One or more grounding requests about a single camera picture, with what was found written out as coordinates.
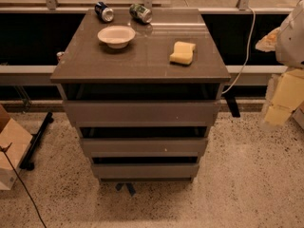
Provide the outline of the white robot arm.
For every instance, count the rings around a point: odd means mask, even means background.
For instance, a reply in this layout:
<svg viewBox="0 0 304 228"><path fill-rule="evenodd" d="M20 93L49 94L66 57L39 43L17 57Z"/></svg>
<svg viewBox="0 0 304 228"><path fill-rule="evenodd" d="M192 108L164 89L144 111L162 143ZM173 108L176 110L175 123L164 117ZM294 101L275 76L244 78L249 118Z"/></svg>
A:
<svg viewBox="0 0 304 228"><path fill-rule="evenodd" d="M304 102L304 0L256 43L256 49L275 52L276 60L287 69L273 76L266 91L262 123L267 127L284 125Z"/></svg>

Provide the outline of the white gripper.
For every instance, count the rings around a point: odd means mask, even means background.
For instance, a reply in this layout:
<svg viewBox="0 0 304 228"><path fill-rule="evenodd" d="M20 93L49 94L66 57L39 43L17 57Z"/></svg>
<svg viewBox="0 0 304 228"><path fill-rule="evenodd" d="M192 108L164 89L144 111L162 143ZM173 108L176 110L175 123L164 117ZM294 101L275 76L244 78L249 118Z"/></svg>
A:
<svg viewBox="0 0 304 228"><path fill-rule="evenodd" d="M256 43L256 49L263 52L276 50L276 39L280 28L275 28ZM288 69L280 76L274 75L266 91L269 105L262 108L261 122L267 127L284 125L304 101L304 70Z"/></svg>

